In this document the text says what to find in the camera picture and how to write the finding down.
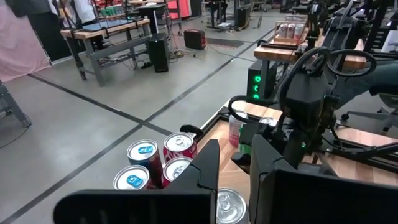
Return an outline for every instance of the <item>rolling chair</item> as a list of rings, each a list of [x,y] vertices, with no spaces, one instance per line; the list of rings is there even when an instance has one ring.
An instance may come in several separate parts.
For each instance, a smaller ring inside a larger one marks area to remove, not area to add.
[[[369,92],[372,96],[378,94],[386,106],[393,108],[393,112],[388,112],[388,110],[383,106],[377,113],[348,111],[341,116],[341,120],[346,121],[349,118],[349,114],[353,114],[383,121],[383,132],[388,132],[392,126],[398,127],[398,86],[374,86],[369,90]]]

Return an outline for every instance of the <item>gray floor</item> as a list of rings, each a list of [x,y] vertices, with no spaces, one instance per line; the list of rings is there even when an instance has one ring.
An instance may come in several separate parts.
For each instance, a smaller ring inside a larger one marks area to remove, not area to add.
[[[264,16],[262,26],[253,29],[259,16]],[[130,143],[151,138],[162,147],[165,135],[156,131],[159,128],[170,132],[182,124],[200,126],[226,100],[245,94],[247,69],[252,64],[248,60],[255,59],[255,42],[265,39],[264,34],[280,17],[276,12],[257,13],[248,30],[232,34],[207,30],[207,37],[244,44],[237,49],[208,48],[204,59],[186,55],[171,63],[168,73],[155,73],[153,68],[130,71],[127,62],[104,71],[109,83],[102,88],[92,76],[82,81],[72,60],[35,74],[135,116],[138,123],[32,77],[7,82],[33,125],[20,139],[0,150],[1,224],[52,223],[55,204],[67,194],[112,188],[114,175],[128,165],[126,149]],[[183,24],[184,30],[202,27],[201,19]],[[119,39],[122,37],[116,36],[111,41]],[[176,36],[175,41],[183,48],[183,37]],[[378,97],[365,93],[338,114],[346,110],[376,111],[380,105]],[[368,131],[375,131],[378,125],[359,118],[352,122]],[[1,119],[0,124],[0,146],[23,132],[12,116]],[[396,129],[389,134],[396,135]]]

